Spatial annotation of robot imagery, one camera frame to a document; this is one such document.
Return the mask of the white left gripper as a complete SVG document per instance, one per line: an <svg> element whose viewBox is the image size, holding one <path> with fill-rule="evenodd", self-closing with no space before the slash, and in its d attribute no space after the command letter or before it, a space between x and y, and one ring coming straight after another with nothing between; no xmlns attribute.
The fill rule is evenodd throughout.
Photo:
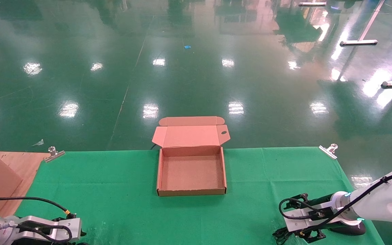
<svg viewBox="0 0 392 245"><path fill-rule="evenodd" d="M20 244L75 244L82 236L80 218L53 220L27 216L19 220Z"/></svg>

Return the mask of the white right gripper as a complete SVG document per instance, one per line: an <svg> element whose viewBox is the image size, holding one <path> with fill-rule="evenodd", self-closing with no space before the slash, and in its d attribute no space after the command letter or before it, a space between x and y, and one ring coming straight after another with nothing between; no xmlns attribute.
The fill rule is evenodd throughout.
<svg viewBox="0 0 392 245"><path fill-rule="evenodd" d="M334 215L336 195L328 194L323 197L309 199L308 193L284 199L284 220L286 229L298 233L298 237L307 243L313 243L326 238L323 229L336 228L336 219L324 225L322 222Z"/></svg>

